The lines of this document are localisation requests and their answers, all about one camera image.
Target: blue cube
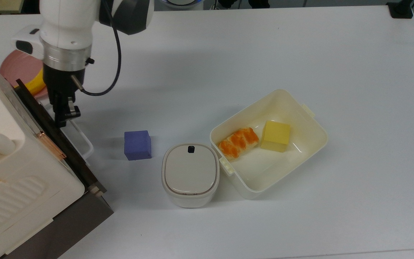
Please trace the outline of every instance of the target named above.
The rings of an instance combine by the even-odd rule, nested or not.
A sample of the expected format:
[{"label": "blue cube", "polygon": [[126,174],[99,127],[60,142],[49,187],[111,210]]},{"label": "blue cube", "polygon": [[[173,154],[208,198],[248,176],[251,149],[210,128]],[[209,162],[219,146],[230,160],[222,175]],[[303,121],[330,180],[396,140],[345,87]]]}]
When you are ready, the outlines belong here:
[{"label": "blue cube", "polygon": [[151,158],[151,138],[148,131],[125,132],[124,154],[128,160]]}]

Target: yellow cube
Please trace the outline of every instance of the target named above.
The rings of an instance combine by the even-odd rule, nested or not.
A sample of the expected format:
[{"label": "yellow cube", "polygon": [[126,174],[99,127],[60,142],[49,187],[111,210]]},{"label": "yellow cube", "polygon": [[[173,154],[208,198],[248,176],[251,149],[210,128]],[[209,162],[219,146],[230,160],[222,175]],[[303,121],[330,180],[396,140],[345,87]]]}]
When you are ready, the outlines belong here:
[{"label": "yellow cube", "polygon": [[275,121],[266,121],[261,138],[261,148],[284,152],[289,144],[290,125]]}]

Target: black object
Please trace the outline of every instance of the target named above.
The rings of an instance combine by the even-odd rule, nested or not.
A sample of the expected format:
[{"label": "black object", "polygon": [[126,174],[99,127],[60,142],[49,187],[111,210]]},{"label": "black object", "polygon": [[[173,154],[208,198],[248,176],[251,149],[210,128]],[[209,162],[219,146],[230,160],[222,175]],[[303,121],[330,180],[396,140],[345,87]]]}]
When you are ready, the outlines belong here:
[{"label": "black object", "polygon": [[150,0],[123,0],[116,9],[112,18],[108,15],[107,8],[113,6],[114,0],[102,0],[98,13],[101,24],[112,26],[127,35],[136,34],[146,29],[146,20]]},{"label": "black object", "polygon": [[386,3],[389,7],[391,17],[395,19],[411,19],[413,17],[413,12],[410,6],[412,1],[413,0],[402,0],[398,3]]},{"label": "black object", "polygon": [[34,35],[34,34],[36,34],[36,32],[38,32],[39,31],[39,29],[38,28],[34,28],[32,31],[30,31],[30,34],[31,35]]},{"label": "black object", "polygon": [[33,54],[33,46],[28,41],[16,41],[15,47],[25,53]]},{"label": "black object", "polygon": [[46,83],[49,101],[55,112],[55,125],[59,128],[65,127],[68,119],[81,115],[79,108],[73,105],[76,101],[74,92],[78,87],[71,80],[71,76],[74,75],[82,84],[85,70],[68,72],[53,69],[43,64],[43,80]]}]

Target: white table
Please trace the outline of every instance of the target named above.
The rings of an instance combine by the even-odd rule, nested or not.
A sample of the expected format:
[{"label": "white table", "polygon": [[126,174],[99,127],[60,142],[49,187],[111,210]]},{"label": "white table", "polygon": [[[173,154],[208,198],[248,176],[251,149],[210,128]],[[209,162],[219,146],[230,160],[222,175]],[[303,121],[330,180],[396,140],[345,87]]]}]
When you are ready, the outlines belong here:
[{"label": "white table", "polygon": [[[10,36],[40,20],[0,17],[0,63]],[[93,32],[85,87],[99,91],[117,55],[110,28]],[[164,12],[121,43],[117,87],[77,94],[76,120],[115,214],[62,259],[414,249],[414,18],[392,19],[386,6]],[[314,111],[327,146],[258,200],[222,176],[206,207],[173,205],[161,185],[165,151],[208,144],[212,128],[276,88]],[[127,161],[124,132],[138,130],[149,131],[153,158]]]}]

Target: white plastic container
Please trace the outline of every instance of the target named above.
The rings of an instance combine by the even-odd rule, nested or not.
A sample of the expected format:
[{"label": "white plastic container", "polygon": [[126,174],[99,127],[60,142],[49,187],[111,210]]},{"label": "white plastic container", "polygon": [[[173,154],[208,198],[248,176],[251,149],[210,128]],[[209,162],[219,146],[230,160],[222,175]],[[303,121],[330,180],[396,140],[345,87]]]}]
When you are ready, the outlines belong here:
[{"label": "white plastic container", "polygon": [[[220,158],[220,168],[242,197],[256,198],[325,146],[327,133],[313,116],[289,92],[275,90],[212,130],[210,142]],[[218,149],[220,141],[245,127],[253,128],[261,142],[268,120],[291,126],[285,152],[261,149],[258,144],[238,159],[228,161]]]},{"label": "white plastic container", "polygon": [[210,146],[183,143],[171,147],[162,163],[162,185],[172,202],[183,208],[206,205],[220,180],[217,154]]}]

